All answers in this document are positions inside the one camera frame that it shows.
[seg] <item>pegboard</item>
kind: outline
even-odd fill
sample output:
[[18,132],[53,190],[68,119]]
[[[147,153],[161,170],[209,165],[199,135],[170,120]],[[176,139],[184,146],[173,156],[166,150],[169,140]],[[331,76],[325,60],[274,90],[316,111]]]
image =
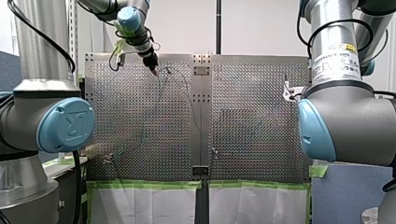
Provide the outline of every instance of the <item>pegboard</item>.
[[191,180],[192,56],[162,56],[158,77],[131,55],[113,72],[109,57],[86,55],[96,116],[88,178]]
[[306,58],[161,55],[155,77],[134,55],[113,72],[109,57],[86,58],[90,180],[191,180],[208,165],[212,179],[309,181],[296,105],[282,98],[285,75],[305,84]]
[[306,83],[306,63],[298,57],[212,57],[212,179],[309,182],[296,104],[282,97],[285,75],[293,86]]

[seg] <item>cable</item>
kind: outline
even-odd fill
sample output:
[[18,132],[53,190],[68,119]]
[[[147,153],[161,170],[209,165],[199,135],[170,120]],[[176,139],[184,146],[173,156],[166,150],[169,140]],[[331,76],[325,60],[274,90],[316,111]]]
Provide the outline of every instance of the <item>cable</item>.
[[0,210],[0,220],[4,224],[11,224],[11,222],[8,220],[8,218],[4,215],[4,213]]
[[386,185],[384,185],[384,187],[382,187],[382,191],[388,192],[394,185],[396,185],[396,179],[392,179]]
[[301,24],[301,17],[303,16],[303,10],[305,8],[306,1],[305,0],[300,0],[300,9],[298,11],[298,17],[297,17],[297,36],[300,38],[301,42],[308,46],[308,43],[304,40],[303,36],[301,35],[301,30],[300,30],[300,24]]
[[374,60],[374,59],[376,59],[376,58],[382,53],[382,51],[384,51],[384,49],[387,47],[388,41],[389,41],[389,32],[388,32],[388,29],[387,29],[387,31],[385,32],[385,42],[384,42],[384,46],[382,46],[381,50],[380,50],[373,58],[371,58],[369,61],[367,61],[367,62],[361,64],[361,66],[362,66],[362,65],[365,65],[365,64],[367,64],[367,63],[369,63],[369,62],[371,62],[371,61]]
[[374,94],[393,96],[396,99],[396,92],[392,91],[374,91]]
[[366,44],[364,47],[362,47],[361,49],[358,49],[358,52],[359,52],[359,51],[362,51],[362,50],[364,50],[364,49],[367,49],[367,48],[371,45],[371,43],[373,42],[373,39],[374,39],[374,31],[373,31],[373,29],[371,28],[371,26],[370,26],[367,22],[365,22],[365,21],[361,21],[361,20],[357,20],[357,19],[346,19],[346,20],[329,21],[329,22],[323,24],[322,26],[320,26],[320,27],[311,35],[311,37],[309,38],[309,40],[308,40],[308,46],[307,46],[309,59],[312,59],[311,48],[312,48],[312,42],[314,41],[314,38],[315,38],[322,30],[324,30],[324,29],[326,29],[327,27],[329,27],[330,25],[333,25],[333,24],[338,23],[338,22],[356,22],[356,23],[358,23],[358,24],[364,26],[364,27],[367,29],[367,31],[369,32],[369,34],[370,34],[370,39],[369,39],[369,41],[367,42],[367,44]]
[[78,5],[79,5],[82,9],[84,9],[84,10],[86,10],[87,12],[89,12],[89,13],[95,15],[96,18],[97,18],[99,21],[102,21],[102,22],[104,22],[105,24],[107,24],[107,25],[109,25],[109,26],[115,26],[114,24],[112,24],[112,23],[110,23],[110,22],[108,22],[108,21],[105,21],[105,20],[103,20],[102,18],[100,18],[100,17],[99,17],[100,14],[95,13],[94,11],[90,10],[90,9],[87,8],[87,7],[84,7],[80,2],[77,2],[77,3],[78,3]]
[[81,192],[82,192],[81,164],[79,163],[78,151],[73,151],[73,159],[76,167],[76,204],[75,204],[75,213],[73,217],[73,224],[78,224],[79,213],[81,211]]
[[113,52],[111,53],[111,56],[108,59],[108,66],[110,67],[111,70],[113,70],[113,72],[118,72],[120,70],[120,63],[116,62],[116,65],[117,65],[116,68],[113,68],[113,66],[111,65],[111,60],[113,59],[114,54],[116,53],[118,48],[119,48],[119,46],[117,46],[116,48],[113,49]]
[[73,59],[70,57],[70,55],[67,53],[66,50],[64,50],[61,46],[59,46],[55,41],[53,41],[50,37],[45,35],[43,32],[38,30],[33,26],[32,23],[29,22],[29,20],[26,19],[26,17],[23,15],[21,10],[15,6],[13,0],[7,0],[7,4],[11,12],[18,18],[20,19],[25,25],[30,27],[32,30],[34,30],[38,35],[40,35],[42,38],[44,38],[46,41],[48,41],[55,49],[57,49],[69,62],[69,67],[71,73],[74,73],[76,71],[76,64],[73,61]]

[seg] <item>white wall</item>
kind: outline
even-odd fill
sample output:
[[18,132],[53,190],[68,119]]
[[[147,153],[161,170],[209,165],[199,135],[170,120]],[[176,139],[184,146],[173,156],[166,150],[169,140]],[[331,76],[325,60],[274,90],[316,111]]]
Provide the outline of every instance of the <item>white wall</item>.
[[[146,26],[161,44],[160,52],[215,52],[215,0],[152,0]],[[114,28],[107,26],[105,49],[117,41]]]
[[[223,54],[306,56],[306,47],[296,34],[298,0],[222,2]],[[389,27],[389,43],[376,60],[375,73],[364,79],[376,90],[396,91],[396,78],[393,78],[396,58],[393,57],[394,50],[391,50],[396,43],[394,24],[396,18]],[[161,43],[160,53],[215,52],[216,1],[153,0],[147,27],[155,40]],[[305,20],[301,22],[301,30],[304,38],[308,39],[310,25]],[[111,52],[117,41],[114,28],[106,26],[103,36],[104,51]]]
[[7,0],[0,0],[0,51],[19,55],[15,21]]

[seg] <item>warning label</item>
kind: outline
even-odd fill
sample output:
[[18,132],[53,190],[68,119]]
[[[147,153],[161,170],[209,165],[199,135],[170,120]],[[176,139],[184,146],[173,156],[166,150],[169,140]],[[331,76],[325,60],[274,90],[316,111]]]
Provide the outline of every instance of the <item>warning label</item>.
[[350,44],[332,45],[332,46],[329,46],[328,49],[332,49],[332,50],[344,50],[344,49],[347,49],[347,50],[352,51],[354,53],[358,53],[358,51],[356,50],[355,46],[350,45]]
[[313,79],[320,77],[360,77],[359,57],[351,50],[337,50],[322,54],[314,60],[312,67]]

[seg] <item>metal post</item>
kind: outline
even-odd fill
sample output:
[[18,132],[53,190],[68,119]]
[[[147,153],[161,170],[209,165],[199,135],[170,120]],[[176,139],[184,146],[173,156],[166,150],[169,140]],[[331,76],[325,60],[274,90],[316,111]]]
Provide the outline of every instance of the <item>metal post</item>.
[[216,54],[221,54],[221,0],[217,0],[217,14],[216,14]]
[[[64,0],[18,0],[24,16],[59,46],[68,49],[67,21]],[[64,56],[28,26],[16,19],[24,79],[68,79],[68,64]]]
[[69,0],[68,21],[69,21],[69,54],[76,64],[76,71],[70,74],[69,79],[78,86],[78,11],[77,0]]

